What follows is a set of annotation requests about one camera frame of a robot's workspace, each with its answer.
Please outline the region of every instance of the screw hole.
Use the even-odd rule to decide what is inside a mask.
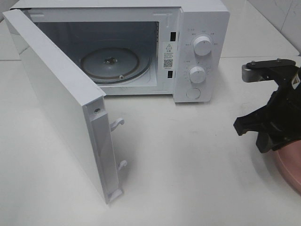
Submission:
[[[96,108],[96,109],[94,110],[94,114],[98,114],[98,113],[100,113],[100,108]]]

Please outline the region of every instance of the control panel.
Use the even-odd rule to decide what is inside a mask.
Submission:
[[[174,101],[206,102],[211,98],[229,12],[184,12],[179,37]]]

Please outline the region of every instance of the white knob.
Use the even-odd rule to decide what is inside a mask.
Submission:
[[[201,83],[206,79],[206,72],[202,67],[196,66],[191,68],[189,76],[192,83]]]
[[[212,41],[207,36],[199,36],[193,42],[194,52],[199,56],[205,56],[211,52]]]

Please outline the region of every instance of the qr code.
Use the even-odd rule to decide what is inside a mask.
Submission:
[[[173,59],[164,60],[164,67],[173,67]]]

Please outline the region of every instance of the tiled wall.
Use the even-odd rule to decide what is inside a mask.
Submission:
[[[3,20],[2,12],[9,10],[18,0],[0,0],[0,21]]]
[[[249,0],[301,52],[301,0]]]

